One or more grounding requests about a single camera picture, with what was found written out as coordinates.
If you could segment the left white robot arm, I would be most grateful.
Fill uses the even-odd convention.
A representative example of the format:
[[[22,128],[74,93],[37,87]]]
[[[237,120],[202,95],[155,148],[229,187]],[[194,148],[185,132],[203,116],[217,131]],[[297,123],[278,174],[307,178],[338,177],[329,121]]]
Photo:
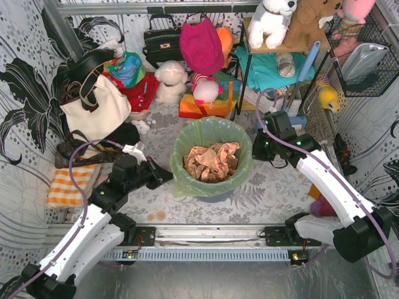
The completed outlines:
[[[123,154],[108,178],[91,193],[77,222],[37,265],[21,273],[34,298],[73,298],[83,278],[116,246],[136,237],[136,222],[119,210],[130,192],[145,186],[154,190],[171,181],[171,172],[151,157]]]

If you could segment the green plastic trash bag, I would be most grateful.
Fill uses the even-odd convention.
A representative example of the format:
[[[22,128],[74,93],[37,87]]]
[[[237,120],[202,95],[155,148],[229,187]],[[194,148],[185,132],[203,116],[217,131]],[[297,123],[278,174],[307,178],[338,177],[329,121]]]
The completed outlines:
[[[247,179],[252,143],[239,124],[210,116],[183,128],[170,157],[175,195],[215,197]]]

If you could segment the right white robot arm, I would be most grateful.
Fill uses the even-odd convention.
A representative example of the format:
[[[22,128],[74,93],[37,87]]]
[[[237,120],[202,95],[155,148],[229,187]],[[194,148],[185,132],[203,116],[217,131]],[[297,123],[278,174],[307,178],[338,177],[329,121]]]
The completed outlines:
[[[268,159],[280,156],[311,180],[336,213],[335,217],[300,217],[294,226],[301,238],[332,245],[351,263],[381,247],[393,252],[388,241],[393,215],[387,208],[377,208],[357,192],[313,137],[296,133],[286,112],[258,114],[257,120],[259,150]]]

